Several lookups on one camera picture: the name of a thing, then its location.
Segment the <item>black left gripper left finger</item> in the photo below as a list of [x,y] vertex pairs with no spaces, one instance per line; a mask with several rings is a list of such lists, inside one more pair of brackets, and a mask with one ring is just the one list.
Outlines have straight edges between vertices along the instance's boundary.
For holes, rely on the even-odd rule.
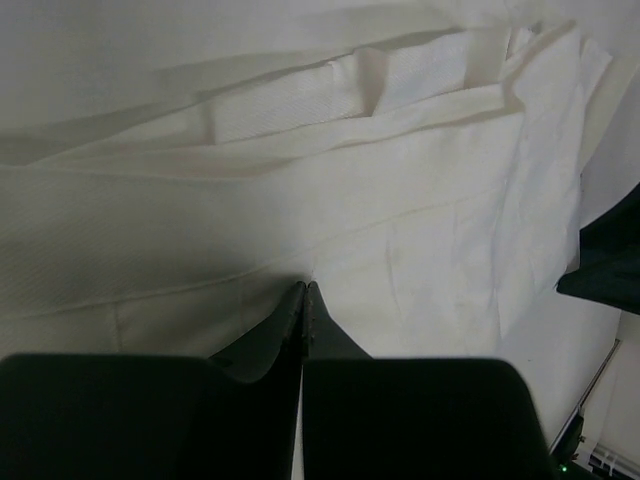
[[5,479],[287,479],[306,287],[208,358],[16,354],[1,363]]

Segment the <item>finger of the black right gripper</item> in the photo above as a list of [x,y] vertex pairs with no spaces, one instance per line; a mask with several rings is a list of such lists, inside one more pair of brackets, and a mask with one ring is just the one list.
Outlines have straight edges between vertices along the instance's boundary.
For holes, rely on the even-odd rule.
[[639,313],[639,189],[580,230],[580,265],[559,294]]

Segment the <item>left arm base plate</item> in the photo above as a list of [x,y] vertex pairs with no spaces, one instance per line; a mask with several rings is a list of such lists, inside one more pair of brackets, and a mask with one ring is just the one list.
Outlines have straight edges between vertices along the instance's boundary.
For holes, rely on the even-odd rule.
[[616,339],[554,441],[562,477],[639,477],[639,340]]

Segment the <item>white pleated skirt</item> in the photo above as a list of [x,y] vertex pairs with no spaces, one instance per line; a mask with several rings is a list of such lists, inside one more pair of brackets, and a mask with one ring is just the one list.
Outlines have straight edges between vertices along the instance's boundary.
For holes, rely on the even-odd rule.
[[207,355],[304,279],[490,354],[638,57],[635,1],[5,1],[1,352]]

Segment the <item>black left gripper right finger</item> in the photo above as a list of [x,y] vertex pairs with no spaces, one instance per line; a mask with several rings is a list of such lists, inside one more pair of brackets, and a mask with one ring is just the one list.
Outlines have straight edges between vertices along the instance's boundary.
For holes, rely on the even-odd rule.
[[308,479],[553,479],[529,389],[487,358],[375,359],[305,293]]

